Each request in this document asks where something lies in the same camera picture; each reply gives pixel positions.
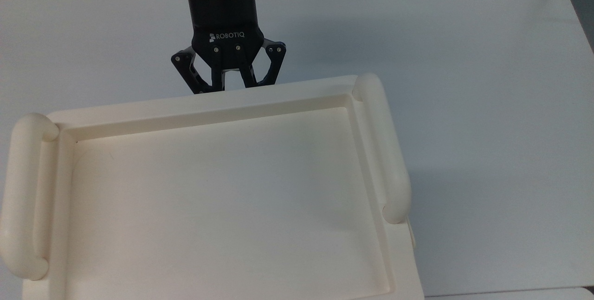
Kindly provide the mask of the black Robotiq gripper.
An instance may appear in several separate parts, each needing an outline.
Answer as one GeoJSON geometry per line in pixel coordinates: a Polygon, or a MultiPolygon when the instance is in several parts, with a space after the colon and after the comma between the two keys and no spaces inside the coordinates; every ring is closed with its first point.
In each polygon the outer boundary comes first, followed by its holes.
{"type": "Polygon", "coordinates": [[[190,47],[172,55],[171,62],[194,94],[224,91],[223,70],[239,68],[246,88],[276,83],[286,55],[286,45],[283,42],[264,41],[265,37],[258,26],[255,0],[188,2],[193,39],[190,47]],[[269,57],[270,67],[265,77],[258,81],[253,62],[261,47],[269,57]],[[197,55],[210,67],[210,83],[195,69],[197,55]]]}

